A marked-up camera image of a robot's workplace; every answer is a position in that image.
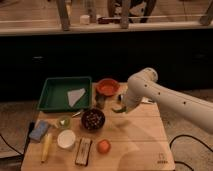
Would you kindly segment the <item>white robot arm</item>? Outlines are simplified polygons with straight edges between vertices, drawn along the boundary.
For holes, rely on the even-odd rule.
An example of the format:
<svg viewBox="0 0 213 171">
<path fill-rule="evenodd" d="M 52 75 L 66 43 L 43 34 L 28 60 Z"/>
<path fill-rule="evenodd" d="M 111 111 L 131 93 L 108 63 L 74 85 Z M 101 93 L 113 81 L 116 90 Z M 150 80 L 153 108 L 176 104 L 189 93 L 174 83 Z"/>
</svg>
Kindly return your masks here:
<svg viewBox="0 0 213 171">
<path fill-rule="evenodd" d="M 123 103 L 129 109 L 136 108 L 143 97 L 161 103 L 186 120 L 213 134 L 213 103 L 183 94 L 157 84 L 158 74 L 153 68 L 131 75 Z"/>
</svg>

